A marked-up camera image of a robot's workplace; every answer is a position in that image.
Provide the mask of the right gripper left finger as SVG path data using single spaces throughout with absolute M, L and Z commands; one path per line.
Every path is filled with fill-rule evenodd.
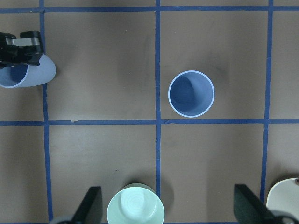
M 72 217 L 73 224 L 100 224 L 102 220 L 101 187 L 90 187 Z

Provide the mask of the blue cup near right arm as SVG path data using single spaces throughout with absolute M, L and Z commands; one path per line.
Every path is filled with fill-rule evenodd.
M 171 108 L 186 118 L 205 114 L 213 105 L 215 89 L 211 79 L 202 72 L 188 70 L 178 74 L 168 88 Z

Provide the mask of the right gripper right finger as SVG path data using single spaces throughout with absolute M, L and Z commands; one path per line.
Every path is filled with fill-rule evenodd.
M 234 185 L 234 216 L 240 224 L 275 224 L 275 217 L 245 184 Z

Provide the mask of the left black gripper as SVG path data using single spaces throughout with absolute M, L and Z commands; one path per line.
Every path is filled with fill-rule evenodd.
M 41 33 L 27 31 L 17 38 L 11 33 L 0 34 L 0 67 L 18 65 L 39 66 L 39 60 L 44 54 Z

